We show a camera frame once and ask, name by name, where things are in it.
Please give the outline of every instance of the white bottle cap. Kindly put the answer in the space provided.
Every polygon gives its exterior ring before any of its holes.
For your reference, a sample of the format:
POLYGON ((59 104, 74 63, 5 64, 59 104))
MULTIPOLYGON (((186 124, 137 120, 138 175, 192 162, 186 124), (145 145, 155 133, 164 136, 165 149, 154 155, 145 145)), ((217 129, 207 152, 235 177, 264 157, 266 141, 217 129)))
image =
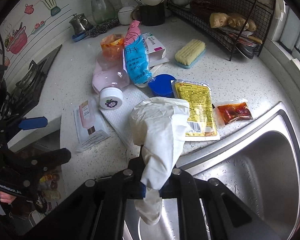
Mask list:
POLYGON ((122 91, 115 87, 104 88, 100 91, 99 101, 104 109, 117 109, 123 102, 122 91))

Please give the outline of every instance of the human hand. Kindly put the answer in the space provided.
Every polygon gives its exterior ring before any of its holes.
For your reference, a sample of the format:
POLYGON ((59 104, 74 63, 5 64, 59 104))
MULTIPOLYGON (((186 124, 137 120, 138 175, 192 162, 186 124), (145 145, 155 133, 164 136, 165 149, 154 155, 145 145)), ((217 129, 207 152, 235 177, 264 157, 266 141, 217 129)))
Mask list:
POLYGON ((16 199, 15 196, 9 195, 0 191, 0 202, 2 203, 12 203, 16 199))

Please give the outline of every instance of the barcode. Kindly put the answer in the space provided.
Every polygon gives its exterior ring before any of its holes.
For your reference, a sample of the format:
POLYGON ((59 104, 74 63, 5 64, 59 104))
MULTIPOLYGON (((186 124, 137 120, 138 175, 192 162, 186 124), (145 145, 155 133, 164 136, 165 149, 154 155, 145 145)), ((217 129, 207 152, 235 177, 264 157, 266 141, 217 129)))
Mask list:
POLYGON ((187 122, 191 129, 188 129, 187 132, 197 132, 197 133, 201 133, 201 127, 200 124, 198 122, 187 122))
POLYGON ((89 106, 86 105, 84 107, 82 107, 82 113, 83 113, 83 118, 86 120, 90 117, 90 109, 89 106))

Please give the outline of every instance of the yellow food packet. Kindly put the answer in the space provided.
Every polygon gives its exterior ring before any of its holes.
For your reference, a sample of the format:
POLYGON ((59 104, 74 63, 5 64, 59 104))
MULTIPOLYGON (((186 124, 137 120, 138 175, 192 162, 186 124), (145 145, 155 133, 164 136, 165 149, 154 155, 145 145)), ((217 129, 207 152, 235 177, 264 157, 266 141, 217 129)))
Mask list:
POLYGON ((216 123, 213 117, 211 91, 207 84, 177 79, 172 82, 176 98, 188 101, 190 115, 186 141, 219 140, 216 123))

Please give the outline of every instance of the blue lid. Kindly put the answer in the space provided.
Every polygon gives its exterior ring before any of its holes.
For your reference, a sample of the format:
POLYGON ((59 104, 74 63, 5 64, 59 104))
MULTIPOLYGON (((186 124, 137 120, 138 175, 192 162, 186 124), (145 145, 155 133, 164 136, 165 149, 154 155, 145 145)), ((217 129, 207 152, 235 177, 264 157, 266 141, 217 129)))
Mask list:
POLYGON ((148 83, 148 86, 155 96, 173 97, 171 80, 175 80, 175 77, 169 74, 160 74, 155 76, 154 79, 148 83))

